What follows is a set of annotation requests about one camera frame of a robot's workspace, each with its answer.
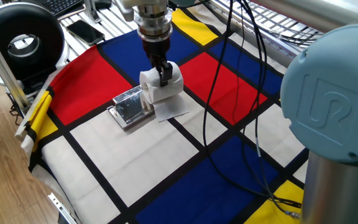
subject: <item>yellow fabric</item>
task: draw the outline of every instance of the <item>yellow fabric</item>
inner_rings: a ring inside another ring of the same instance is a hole
[[[32,148],[33,152],[37,150],[38,142],[42,138],[57,131],[56,125],[47,115],[50,102],[52,102],[52,97],[49,95],[49,91],[45,91],[29,119],[30,128],[37,134],[37,138]]]
[[[40,108],[42,107],[42,105],[43,105],[45,99],[46,99],[48,96],[50,96],[50,95],[49,95],[49,91],[45,91],[45,92],[43,93],[43,95],[41,96],[40,101],[37,103],[37,106],[35,106],[34,111],[32,112],[32,114],[31,114],[31,116],[30,116],[30,118],[29,118],[30,124],[32,124],[32,122],[33,122],[35,116],[38,114]]]
[[[205,24],[190,19],[180,9],[172,13],[172,21],[179,29],[202,45],[206,45],[217,38],[217,35],[214,34]]]
[[[296,202],[302,202],[303,190],[298,186],[286,181],[275,192],[275,195],[281,198],[294,200]],[[284,210],[290,212],[300,213],[300,208],[293,208],[288,205],[280,203],[280,206]],[[295,220],[290,216],[281,212],[272,201],[266,200],[266,202],[254,213],[244,224],[299,224],[299,220]]]

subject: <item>white paper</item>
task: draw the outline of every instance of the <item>white paper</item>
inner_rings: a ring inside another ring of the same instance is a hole
[[[159,122],[176,116],[189,113],[185,101],[180,95],[174,95],[167,99],[153,103],[155,115]]]

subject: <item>keyboard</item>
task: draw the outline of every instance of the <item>keyboard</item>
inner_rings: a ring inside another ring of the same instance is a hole
[[[41,3],[55,17],[60,17],[83,4],[84,0],[37,0],[37,2]]]

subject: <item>red square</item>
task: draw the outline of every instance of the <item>red square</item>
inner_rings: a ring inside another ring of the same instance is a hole
[[[69,63],[50,86],[55,92],[50,107],[64,125],[132,88],[96,47]]]
[[[185,86],[204,102],[207,101],[209,91],[216,73],[218,62],[207,53],[202,53],[180,67]],[[221,66],[218,79],[210,101],[210,107],[220,114],[226,121],[234,124],[232,114],[236,104],[237,76],[225,66]],[[257,90],[239,79],[239,97],[234,119],[236,122],[247,116],[255,100]],[[260,95],[259,104],[266,100]]]

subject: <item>ur logo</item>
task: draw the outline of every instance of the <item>ur logo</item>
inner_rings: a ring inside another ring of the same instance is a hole
[[[342,145],[351,134],[357,107],[356,92],[305,75],[296,116],[301,125]]]

